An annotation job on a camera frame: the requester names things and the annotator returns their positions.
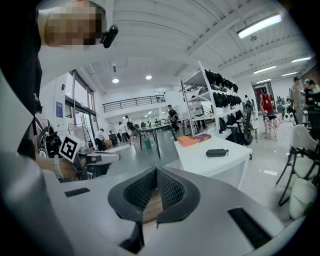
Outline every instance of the orange box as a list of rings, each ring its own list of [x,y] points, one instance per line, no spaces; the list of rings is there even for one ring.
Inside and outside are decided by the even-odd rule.
[[[197,140],[191,136],[180,136],[177,139],[183,147],[188,147],[197,143]]]

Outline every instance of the white table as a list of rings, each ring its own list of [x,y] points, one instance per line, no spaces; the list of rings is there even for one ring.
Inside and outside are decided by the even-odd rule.
[[[235,166],[243,166],[238,185],[238,189],[241,189],[252,149],[217,136],[212,136],[212,138],[206,141],[191,146],[183,147],[178,141],[175,141],[174,145],[183,169],[190,173],[211,177]],[[207,157],[207,150],[213,149],[228,149],[229,155],[223,157]]]

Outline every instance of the black slot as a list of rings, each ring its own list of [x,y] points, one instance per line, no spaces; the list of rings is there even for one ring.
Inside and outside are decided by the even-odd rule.
[[[82,187],[82,188],[77,188],[77,189],[74,189],[74,190],[66,191],[64,193],[65,193],[67,198],[70,198],[70,197],[81,195],[81,194],[84,194],[84,193],[87,193],[87,192],[90,192],[90,190],[88,188],[86,188],[86,187]]]
[[[228,210],[228,213],[255,249],[271,240],[271,237],[241,207]]]

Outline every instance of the white stool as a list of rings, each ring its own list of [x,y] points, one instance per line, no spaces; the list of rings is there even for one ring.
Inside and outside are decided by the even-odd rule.
[[[284,122],[290,122],[290,118],[289,118],[289,114],[288,113],[285,113],[284,116],[283,116],[283,121]]]
[[[290,119],[290,122],[293,122],[295,120],[294,114],[292,112],[289,114],[289,119]]]

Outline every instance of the fluorescent light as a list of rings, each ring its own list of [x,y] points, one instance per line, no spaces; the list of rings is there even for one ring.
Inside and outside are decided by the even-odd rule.
[[[274,69],[275,67],[276,67],[276,66],[270,66],[270,67],[267,67],[267,68],[264,68],[264,69],[255,71],[255,72],[253,72],[253,73],[254,73],[254,74],[257,74],[257,73],[260,73],[260,72],[263,72],[263,71],[266,71],[266,70]]]
[[[252,25],[245,27],[237,32],[238,36],[242,39],[254,32],[262,30],[268,26],[281,22],[282,18],[280,14],[271,15],[264,19],[258,20],[257,22],[253,23]]]
[[[266,82],[266,81],[270,81],[271,80],[271,78],[269,78],[269,79],[266,79],[266,80],[262,80],[262,81],[259,81],[259,82],[256,82],[257,84],[260,84],[260,83],[263,83],[263,82]]]
[[[297,72],[288,73],[288,74],[283,74],[282,76],[283,76],[283,77],[285,77],[285,76],[290,76],[290,75],[294,75],[294,74],[296,74],[296,73],[298,73],[298,71],[297,71]]]
[[[306,58],[298,58],[298,59],[294,59],[293,61],[291,62],[302,62],[302,61],[308,61],[310,60],[311,57],[306,57]]]

